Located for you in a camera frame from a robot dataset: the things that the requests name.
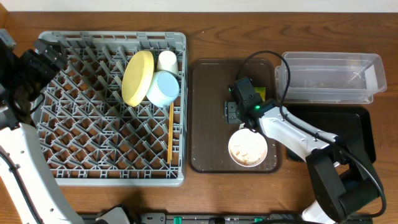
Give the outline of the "white tissue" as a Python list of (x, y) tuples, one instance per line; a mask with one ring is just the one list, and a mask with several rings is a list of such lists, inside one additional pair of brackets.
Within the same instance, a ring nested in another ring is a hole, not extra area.
[(239, 129), (248, 129), (248, 130), (250, 130), (250, 131), (253, 132), (253, 133), (256, 133), (256, 132), (257, 132), (255, 129), (251, 129), (251, 128), (245, 127), (245, 124), (244, 124), (244, 123), (241, 123), (241, 124), (239, 125)]

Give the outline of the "yellow snack wrapper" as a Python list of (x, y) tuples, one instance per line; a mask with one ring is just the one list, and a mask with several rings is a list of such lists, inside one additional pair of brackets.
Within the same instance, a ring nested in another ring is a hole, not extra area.
[(263, 101), (266, 100), (266, 88), (265, 87), (255, 87), (254, 90), (256, 93), (258, 93), (261, 96), (261, 99)]

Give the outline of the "white bowl with food scraps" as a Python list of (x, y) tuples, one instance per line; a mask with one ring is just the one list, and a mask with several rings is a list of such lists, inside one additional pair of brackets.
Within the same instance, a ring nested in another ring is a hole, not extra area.
[(243, 167), (261, 164), (268, 153), (265, 137), (250, 129), (240, 129), (228, 141), (228, 152), (235, 163)]

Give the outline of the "light blue bowl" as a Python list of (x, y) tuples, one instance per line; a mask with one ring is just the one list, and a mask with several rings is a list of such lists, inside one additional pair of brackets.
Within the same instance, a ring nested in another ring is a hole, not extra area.
[(159, 71), (154, 73), (146, 97), (153, 105), (164, 108), (177, 99), (179, 91), (175, 76), (168, 71)]

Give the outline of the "white plastic cup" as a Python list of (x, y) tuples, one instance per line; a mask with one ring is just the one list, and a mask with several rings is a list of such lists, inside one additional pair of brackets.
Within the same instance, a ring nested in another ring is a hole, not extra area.
[(177, 56), (170, 50), (161, 52), (158, 56), (157, 71), (168, 71), (175, 76), (178, 75)]

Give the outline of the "yellow plate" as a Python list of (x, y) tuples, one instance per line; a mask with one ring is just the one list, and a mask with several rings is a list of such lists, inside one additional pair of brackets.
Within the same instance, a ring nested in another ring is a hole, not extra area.
[(146, 96), (154, 74), (154, 57), (151, 51), (138, 51), (129, 61), (122, 81), (122, 98), (132, 107)]

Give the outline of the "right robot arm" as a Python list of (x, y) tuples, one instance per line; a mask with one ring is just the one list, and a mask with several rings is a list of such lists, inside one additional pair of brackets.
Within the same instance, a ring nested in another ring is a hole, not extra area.
[(302, 121), (273, 99), (264, 101), (249, 78), (236, 80), (229, 92), (244, 124), (232, 135), (232, 146), (252, 152), (262, 149), (267, 138), (274, 139), (306, 163), (315, 202), (302, 212), (305, 222), (342, 223), (377, 198), (381, 210), (360, 218), (385, 212), (384, 189), (367, 153), (349, 150), (338, 135)]

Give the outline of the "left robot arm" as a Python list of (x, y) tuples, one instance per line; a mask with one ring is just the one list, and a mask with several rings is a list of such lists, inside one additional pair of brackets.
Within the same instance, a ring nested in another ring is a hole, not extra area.
[(1, 179), (22, 223), (83, 223), (62, 194), (41, 150), (32, 106), (68, 60), (61, 43), (38, 39), (18, 57), (1, 29)]

